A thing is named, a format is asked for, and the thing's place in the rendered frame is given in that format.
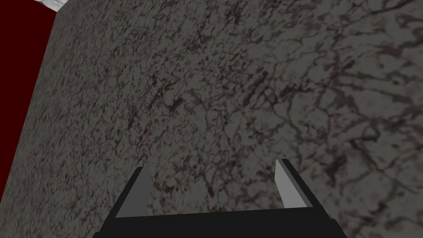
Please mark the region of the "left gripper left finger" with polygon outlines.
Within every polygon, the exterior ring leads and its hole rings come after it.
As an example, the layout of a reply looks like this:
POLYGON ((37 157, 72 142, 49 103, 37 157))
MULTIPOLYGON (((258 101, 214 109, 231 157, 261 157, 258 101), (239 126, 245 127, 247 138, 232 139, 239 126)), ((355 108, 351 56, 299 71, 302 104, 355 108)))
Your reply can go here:
POLYGON ((152 180, 148 168, 136 168, 113 206, 112 218, 147 216, 151 190, 152 180))

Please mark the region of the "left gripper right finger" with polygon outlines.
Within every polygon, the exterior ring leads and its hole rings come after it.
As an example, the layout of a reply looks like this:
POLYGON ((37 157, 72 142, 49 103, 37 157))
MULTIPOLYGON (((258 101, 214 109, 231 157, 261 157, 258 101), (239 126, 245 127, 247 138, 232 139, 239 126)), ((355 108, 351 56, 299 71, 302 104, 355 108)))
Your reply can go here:
POLYGON ((275 183, 285 208, 322 209, 320 202, 288 160, 276 160, 275 183))

